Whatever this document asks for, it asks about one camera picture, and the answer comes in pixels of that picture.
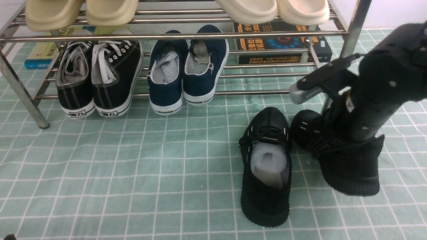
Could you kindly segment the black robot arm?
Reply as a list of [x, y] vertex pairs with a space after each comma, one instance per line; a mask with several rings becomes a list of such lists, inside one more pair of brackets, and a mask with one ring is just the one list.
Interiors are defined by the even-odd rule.
[[324, 92], [337, 107], [337, 132], [348, 140], [373, 137], [408, 101], [426, 99], [426, 23], [394, 29], [362, 56], [358, 75], [348, 70], [361, 54], [340, 57], [294, 83], [289, 94], [302, 104]]

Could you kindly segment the grey tipped gripper finger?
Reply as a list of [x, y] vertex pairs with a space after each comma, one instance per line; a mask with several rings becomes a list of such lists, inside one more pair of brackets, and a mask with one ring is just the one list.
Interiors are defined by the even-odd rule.
[[297, 83], [294, 83], [289, 88], [290, 99], [297, 105], [307, 102], [320, 93], [323, 93], [323, 90], [319, 86], [309, 88], [308, 90], [302, 90], [297, 86]]

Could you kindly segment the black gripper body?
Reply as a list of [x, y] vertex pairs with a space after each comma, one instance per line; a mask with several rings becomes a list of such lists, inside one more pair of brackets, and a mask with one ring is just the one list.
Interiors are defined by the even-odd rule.
[[331, 97], [332, 100], [335, 100], [341, 90], [355, 84], [358, 76], [348, 70], [348, 68], [361, 56], [362, 54], [355, 53], [350, 56], [334, 59], [299, 79], [296, 82], [297, 86], [302, 90], [319, 86], [322, 88], [323, 93]]

